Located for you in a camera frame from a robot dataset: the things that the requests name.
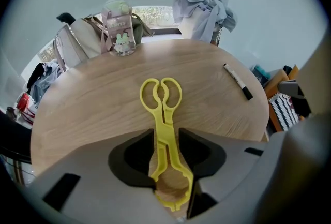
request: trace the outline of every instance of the black and white striped cloth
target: black and white striped cloth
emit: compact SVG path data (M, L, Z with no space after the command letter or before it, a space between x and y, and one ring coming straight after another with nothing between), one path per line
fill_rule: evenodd
M299 117L291 107L290 97L286 94L277 93L269 99L279 123L284 131L299 122Z

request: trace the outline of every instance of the wooden table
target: wooden table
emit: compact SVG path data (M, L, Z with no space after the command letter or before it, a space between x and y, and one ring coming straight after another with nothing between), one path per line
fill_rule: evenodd
M223 68L228 63L254 98L242 90ZM182 103L174 113L175 131L193 128L222 136L260 141L269 108L256 77L226 51L200 41L180 39L141 44L126 57L107 53L62 74L48 89L32 130L31 157L36 174L79 146L127 132L153 128L153 116L139 100L148 78L173 77L182 87ZM155 106L152 88L145 101ZM177 102L170 89L170 105ZM149 173L156 168L154 153ZM157 183L164 199L184 195L187 180L168 168ZM186 206L174 216L184 215Z

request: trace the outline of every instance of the yellow tongs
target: yellow tongs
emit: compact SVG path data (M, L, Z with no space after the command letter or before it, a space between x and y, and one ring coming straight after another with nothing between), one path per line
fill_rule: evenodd
M166 81L174 83L179 90L179 100L177 105L174 107L167 106L167 100L169 99L169 88L165 84ZM155 86L153 88L153 98L158 103L158 106L155 109L149 108L143 100L143 90L149 82L155 82ZM172 115L179 106L182 100L183 93L182 93L182 88L180 87L179 83L176 80L172 78L164 78L161 80L161 87L164 90L164 99L163 102L161 102L161 99L157 94L157 89L159 86L160 86L160 82L157 79L147 79L140 87L140 100L144 108L154 116L155 125L156 125L158 165L155 172L151 175L151 177L157 182L159 180L159 176L167 169L168 166L167 146L168 146L171 166L175 170L180 171L183 174L183 176L188 179L188 190L186 191L185 196L180 200L176 202L167 202L162 200L159 196L157 196L159 201L164 206L169 207L171 211L175 211L175 210L179 210L183 204L189 201L192 192L192 182L193 182L192 172L188 170L186 167L184 167L179 160L179 154L175 139L175 130L172 121Z

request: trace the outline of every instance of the black cutout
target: black cutout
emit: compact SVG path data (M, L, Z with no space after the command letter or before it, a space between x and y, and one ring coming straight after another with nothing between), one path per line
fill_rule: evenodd
M60 211L81 177L66 173L44 196L43 201L57 211Z
M188 219L205 212L207 209L217 204L217 201L215 201L210 195L201 191L199 182L195 183L192 194L190 206L187 210Z
M179 129L179 149L194 174L195 180L214 175L225 163L225 150L191 131Z
M154 130L116 146L108 156L108 165L114 175L129 186L156 189L148 177L149 162L154 152Z
M201 192L198 180L214 175L225 163L227 154L220 145L185 128L180 128L178 134L180 152L194 176L187 210L190 219L217 204L210 195Z
M253 147L248 147L247 149L244 150L244 152L253 154L253 155L257 155L257 156L261 156L263 151L262 150L258 150L257 148L253 148Z

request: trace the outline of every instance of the clear plastic bottle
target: clear plastic bottle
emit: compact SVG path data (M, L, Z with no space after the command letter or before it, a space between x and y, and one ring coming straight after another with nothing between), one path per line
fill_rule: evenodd
M106 21L112 48L118 56L130 55L136 50L131 14L132 8L124 0L109 0L102 11L102 20Z

